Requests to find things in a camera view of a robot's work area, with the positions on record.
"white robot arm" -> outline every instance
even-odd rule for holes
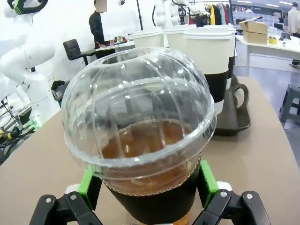
[[[20,46],[2,56],[0,67],[5,76],[17,82],[31,102],[30,119],[35,119],[41,126],[59,110],[46,77],[30,69],[40,65],[55,54],[55,45],[44,40],[41,34],[34,32],[32,17],[44,8],[48,0],[8,0],[4,9],[5,16],[13,18],[15,28],[18,24],[27,25],[29,33],[16,35]]]
[[[157,0],[155,3],[156,14],[157,14],[157,25],[162,29],[166,28],[166,15],[165,15],[165,2],[168,0]],[[186,7],[189,11],[190,17],[195,17],[197,15],[209,15],[205,10],[204,5],[197,4],[191,5],[187,0],[170,0],[170,13],[171,21],[173,26],[180,24],[180,17],[178,12],[178,6]]]
[[[189,9],[191,17],[195,17],[196,15],[209,15],[209,13],[205,10],[204,5],[197,4],[191,5],[187,0],[171,0],[176,5],[182,5]]]

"black tray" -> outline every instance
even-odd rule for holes
[[[244,91],[244,101],[237,107],[238,100],[235,92],[238,89]],[[234,136],[242,130],[251,126],[251,119],[248,112],[249,90],[244,84],[240,84],[235,75],[232,76],[231,88],[226,91],[222,112],[217,116],[217,136]]]

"plastic cup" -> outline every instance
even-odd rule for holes
[[[136,220],[188,224],[201,151],[216,127],[191,59],[167,48],[104,57],[72,79],[62,113],[67,146]]]
[[[231,54],[229,55],[229,64],[228,64],[228,78],[227,78],[227,85],[226,85],[226,90],[230,89],[231,87],[231,79],[233,76],[233,66],[235,62],[235,57],[234,57],[234,49],[235,49],[235,34],[236,34],[236,29],[232,24],[228,25],[211,25],[211,26],[204,26],[205,28],[211,28],[211,27],[226,27],[228,30],[232,33],[232,39],[231,39]]]

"yellow object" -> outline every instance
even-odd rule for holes
[[[278,44],[278,40],[277,39],[269,38],[269,43],[272,44],[272,45],[277,45]]]
[[[216,19],[215,19],[215,10],[212,4],[210,4],[210,24],[211,25],[216,25]]]

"desk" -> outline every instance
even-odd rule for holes
[[[131,49],[131,48],[134,48],[134,47],[135,47],[135,42],[134,41],[128,41],[126,43],[119,44],[119,45],[108,46],[108,47],[105,47],[105,48],[98,48],[98,49],[96,49],[96,51],[106,51],[106,50],[115,49],[116,52],[119,52],[120,49],[124,49],[124,48]]]
[[[247,46],[247,76],[249,76],[250,54],[270,55],[281,58],[300,60],[300,45],[286,45],[283,47],[283,42],[278,41],[277,45],[267,45],[248,43],[241,35],[236,35],[235,38],[242,44]]]
[[[290,144],[258,82],[247,77],[239,82],[250,91],[252,126],[236,137],[213,137],[202,157],[215,178],[229,182],[237,194],[258,192],[272,225],[299,224],[300,176]],[[83,173],[65,145],[58,113],[0,166],[1,224],[28,225],[40,196],[61,197],[67,186],[81,182]],[[190,224],[201,208],[197,196]],[[104,186],[95,213],[104,225],[136,223]]]

